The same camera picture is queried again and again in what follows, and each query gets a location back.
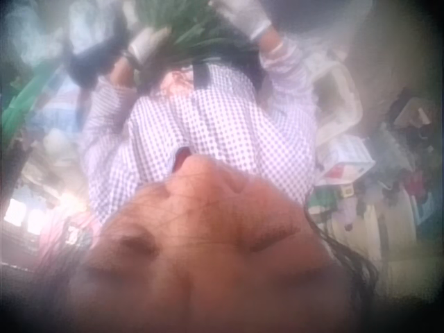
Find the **nose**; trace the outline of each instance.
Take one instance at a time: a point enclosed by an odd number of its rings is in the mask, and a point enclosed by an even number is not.
[[[188,148],[176,155],[173,176],[166,182],[172,195],[180,194],[203,201],[240,194],[248,175],[203,155],[192,155]]]
[[[162,227],[162,242],[169,248],[197,242],[231,244],[236,226],[228,217],[236,199],[248,183],[248,176],[210,157],[190,155],[165,182],[173,210]]]

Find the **green plant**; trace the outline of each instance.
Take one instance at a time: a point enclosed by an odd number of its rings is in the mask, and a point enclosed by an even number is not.
[[[171,27],[171,47],[165,56],[172,62],[204,56],[221,46],[253,49],[243,35],[218,17],[208,0],[138,0],[138,13],[149,26]]]

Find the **clutter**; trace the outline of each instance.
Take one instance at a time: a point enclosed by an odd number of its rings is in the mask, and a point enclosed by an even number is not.
[[[377,161],[376,170],[382,173],[415,171],[415,157],[410,152],[405,137],[389,130],[386,123],[382,123],[379,130],[370,138],[370,147]]]
[[[351,198],[355,195],[355,188],[353,184],[341,186],[341,197],[344,199]]]
[[[51,34],[44,32],[36,1],[20,1],[5,20],[8,38],[26,65],[35,68],[62,55],[63,31],[59,28]]]
[[[343,134],[362,119],[362,104],[348,69],[314,54],[305,60],[318,97],[316,145]]]
[[[1,114],[1,151],[6,151],[10,146],[54,70],[51,66],[40,65],[35,72],[35,77],[12,99],[8,108]]]
[[[333,187],[315,187],[307,202],[310,215],[336,210],[336,194]]]
[[[418,227],[430,218],[436,211],[435,200],[432,193],[425,195],[425,200],[418,202],[415,196],[410,196],[413,215],[415,216],[415,225]]]
[[[375,165],[362,139],[352,135],[335,137],[316,155],[320,166],[315,186],[352,184]]]
[[[59,68],[36,100],[26,118],[26,130],[31,137],[41,139],[53,128],[62,131],[71,142],[76,142],[80,133],[78,104],[81,89]]]
[[[71,4],[69,39],[74,55],[81,54],[113,37],[116,13],[112,2],[77,0]]]
[[[353,223],[358,217],[357,206],[358,198],[356,196],[339,201],[338,211],[333,213],[333,219],[342,223],[345,230],[351,231],[353,229]]]

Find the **white glove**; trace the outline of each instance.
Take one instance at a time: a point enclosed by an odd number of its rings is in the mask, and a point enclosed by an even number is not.
[[[128,51],[134,56],[138,65],[143,66],[153,57],[170,34],[171,28],[169,27],[158,31],[151,27],[145,28],[133,39]]]
[[[271,26],[271,21],[258,0],[211,0],[210,6],[251,40]]]

